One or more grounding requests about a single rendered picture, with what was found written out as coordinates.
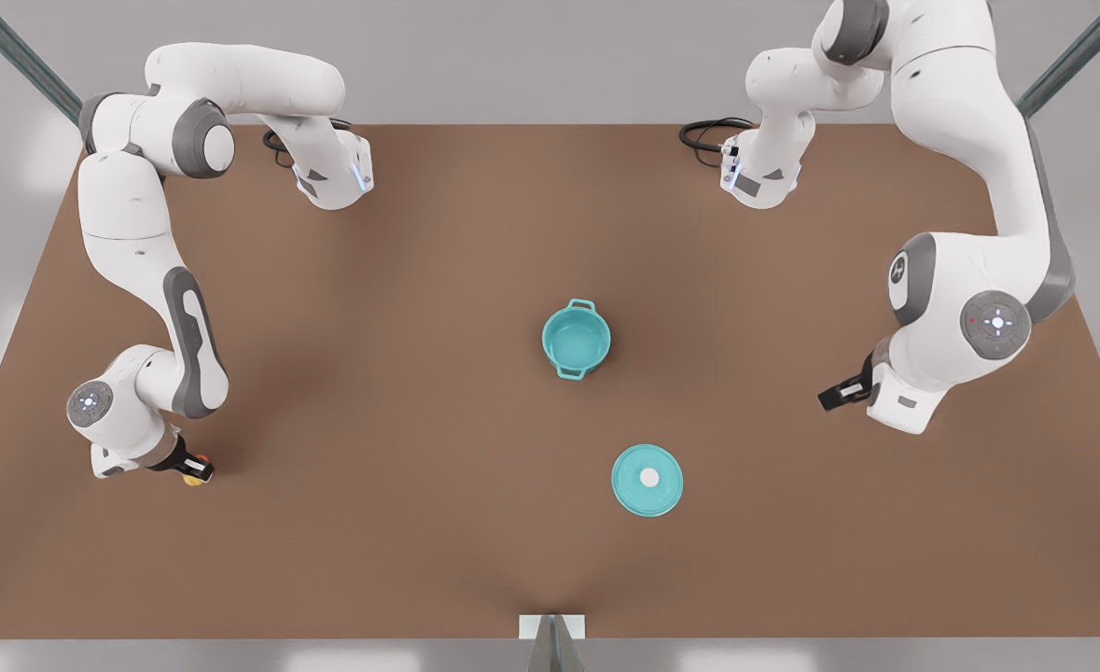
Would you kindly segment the silver frame post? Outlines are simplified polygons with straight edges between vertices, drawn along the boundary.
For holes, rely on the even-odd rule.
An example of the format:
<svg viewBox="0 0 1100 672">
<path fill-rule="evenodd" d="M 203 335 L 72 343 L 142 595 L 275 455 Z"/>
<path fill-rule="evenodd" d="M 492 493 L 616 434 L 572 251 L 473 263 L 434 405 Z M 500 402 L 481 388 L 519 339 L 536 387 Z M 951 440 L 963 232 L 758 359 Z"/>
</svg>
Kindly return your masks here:
<svg viewBox="0 0 1100 672">
<path fill-rule="evenodd" d="M 585 672 L 578 654 L 584 615 L 521 615 L 517 638 L 534 641 L 527 672 Z"/>
<path fill-rule="evenodd" d="M 77 126 L 77 118 L 82 109 L 81 99 L 64 82 L 59 74 L 56 74 L 50 64 L 7 24 L 3 16 L 0 16 L 0 55 L 12 64 L 16 71 L 38 90 L 38 93 L 56 107 L 61 114 Z"/>
<path fill-rule="evenodd" d="M 1094 18 L 1078 37 L 1074 38 L 1069 47 L 1062 51 L 1062 55 L 1049 65 L 1040 77 L 1033 81 L 1022 97 L 1018 99 L 1016 107 L 1025 119 L 1031 119 L 1038 114 L 1040 110 L 1047 104 L 1053 97 L 1062 92 L 1079 71 L 1082 71 L 1087 64 L 1090 64 L 1100 52 L 1100 13 Z"/>
</svg>

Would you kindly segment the teal pot lid white knob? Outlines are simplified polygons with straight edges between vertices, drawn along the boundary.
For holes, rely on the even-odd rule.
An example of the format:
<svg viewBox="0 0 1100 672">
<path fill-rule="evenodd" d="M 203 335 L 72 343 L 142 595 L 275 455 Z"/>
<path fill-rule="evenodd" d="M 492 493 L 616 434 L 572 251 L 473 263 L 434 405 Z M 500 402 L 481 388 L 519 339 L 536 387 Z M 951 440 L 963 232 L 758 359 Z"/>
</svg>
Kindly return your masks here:
<svg viewBox="0 0 1100 672">
<path fill-rule="evenodd" d="M 654 518 L 676 507 L 685 491 L 685 476 L 664 448 L 628 447 L 615 459 L 612 491 L 626 511 Z"/>
</svg>

